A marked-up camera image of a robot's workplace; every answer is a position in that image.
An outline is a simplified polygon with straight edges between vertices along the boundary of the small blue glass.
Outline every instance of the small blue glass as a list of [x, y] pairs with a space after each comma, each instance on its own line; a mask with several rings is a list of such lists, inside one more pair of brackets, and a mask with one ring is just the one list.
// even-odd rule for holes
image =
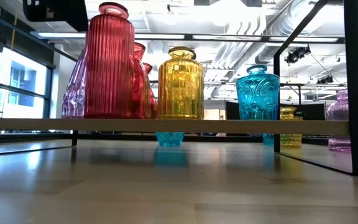
[[156, 132], [157, 141], [160, 146], [180, 146], [185, 133], [179, 132]]
[[[265, 65], [254, 65], [247, 69], [248, 76], [237, 80], [240, 119], [276, 120], [280, 79], [267, 74]], [[264, 144], [273, 146], [273, 134], [264, 134]]]

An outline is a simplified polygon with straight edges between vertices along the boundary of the ceiling duct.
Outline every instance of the ceiling duct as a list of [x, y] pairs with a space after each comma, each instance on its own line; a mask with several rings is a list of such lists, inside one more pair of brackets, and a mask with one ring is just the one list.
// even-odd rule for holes
[[[243, 20], [234, 19], [229, 23], [226, 34], [252, 35], [261, 33], [266, 26], [265, 16], [260, 7], [247, 7], [241, 0], [221, 0], [220, 5], [236, 8]], [[222, 42], [219, 51], [213, 60], [211, 67], [217, 69], [231, 69], [245, 54], [249, 43]]]
[[[310, 4], [310, 0], [292, 1], [288, 7], [282, 11], [278, 19], [266, 28], [263, 34], [288, 37], [305, 17], [305, 14], [309, 13], [312, 8], [313, 5]], [[306, 26], [300, 35], [309, 35], [321, 25], [323, 25], [322, 20], [314, 19]], [[246, 56], [242, 58], [236, 65], [236, 68], [234, 68], [236, 73], [238, 73], [238, 70], [242, 70], [241, 66], [244, 63], [253, 60], [253, 58], [255, 58], [255, 60], [249, 63], [270, 63], [279, 48], [280, 47], [276, 46], [268, 46], [267, 44], [253, 43], [249, 47]]]

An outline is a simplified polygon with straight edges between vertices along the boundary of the shelf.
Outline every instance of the shelf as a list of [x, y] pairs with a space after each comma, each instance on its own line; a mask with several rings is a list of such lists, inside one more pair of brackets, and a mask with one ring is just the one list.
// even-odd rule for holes
[[349, 134], [348, 121], [211, 121], [162, 119], [11, 119], [0, 118], [0, 129], [97, 130], [187, 133]]

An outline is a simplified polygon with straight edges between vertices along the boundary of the glass vase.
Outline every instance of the glass vase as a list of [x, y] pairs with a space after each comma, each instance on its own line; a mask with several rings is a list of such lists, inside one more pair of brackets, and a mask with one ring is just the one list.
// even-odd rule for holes
[[[148, 63], [143, 63], [143, 66], [144, 66], [145, 72], [146, 72], [147, 83], [150, 86], [149, 74], [153, 70], [153, 66], [151, 66]], [[153, 93], [151, 87], [149, 88], [149, 101], [150, 101], [151, 119], [156, 119], [158, 116], [157, 100], [155, 99], [155, 96], [154, 96], [154, 93]]]
[[[337, 100], [331, 104], [327, 110], [327, 120], [348, 121], [349, 102], [347, 100], [347, 90], [338, 90], [336, 96]], [[332, 151], [351, 152], [350, 136], [330, 136], [328, 140], [328, 148]]]
[[130, 118], [135, 29], [127, 9], [106, 2], [92, 18], [86, 47], [85, 118]]
[[132, 98], [132, 117], [137, 119], [151, 118], [149, 91], [150, 84], [145, 67], [141, 62], [146, 47], [140, 43], [134, 45], [134, 88]]
[[[294, 116], [295, 107], [280, 107], [280, 120], [302, 121], [302, 117]], [[283, 147], [301, 147], [302, 134], [281, 134], [280, 145]]]
[[187, 47], [169, 50], [172, 57], [160, 66], [158, 78], [158, 117], [160, 119], [203, 119], [203, 67], [193, 60]]
[[87, 51], [84, 49], [74, 67], [63, 96], [62, 118], [83, 118]]
[[[280, 79], [266, 71], [265, 65], [254, 65], [247, 69], [248, 76], [237, 80], [240, 119], [277, 119]], [[265, 145], [273, 146], [273, 134], [264, 134], [263, 139]]]

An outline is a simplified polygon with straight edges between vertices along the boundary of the window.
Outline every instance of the window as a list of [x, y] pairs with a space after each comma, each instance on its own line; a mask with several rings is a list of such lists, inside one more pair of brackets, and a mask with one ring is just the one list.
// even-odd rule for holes
[[42, 118], [43, 114], [43, 98], [0, 88], [0, 118]]
[[45, 66], [7, 48], [0, 53], [0, 84], [44, 95], [46, 77]]
[[0, 53], [0, 118], [43, 118], [47, 71], [4, 48]]

